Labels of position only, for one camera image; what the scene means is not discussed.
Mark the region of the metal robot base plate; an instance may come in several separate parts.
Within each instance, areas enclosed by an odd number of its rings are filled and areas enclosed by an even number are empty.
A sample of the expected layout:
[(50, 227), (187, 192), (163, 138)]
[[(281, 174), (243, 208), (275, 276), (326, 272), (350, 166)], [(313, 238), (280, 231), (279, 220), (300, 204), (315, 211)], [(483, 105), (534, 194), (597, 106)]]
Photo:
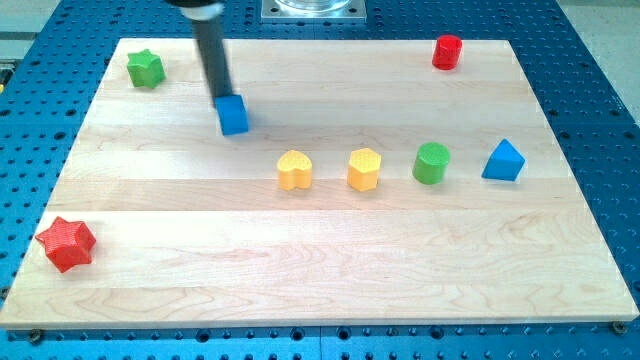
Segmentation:
[(262, 23), (355, 22), (367, 19), (365, 0), (262, 0)]

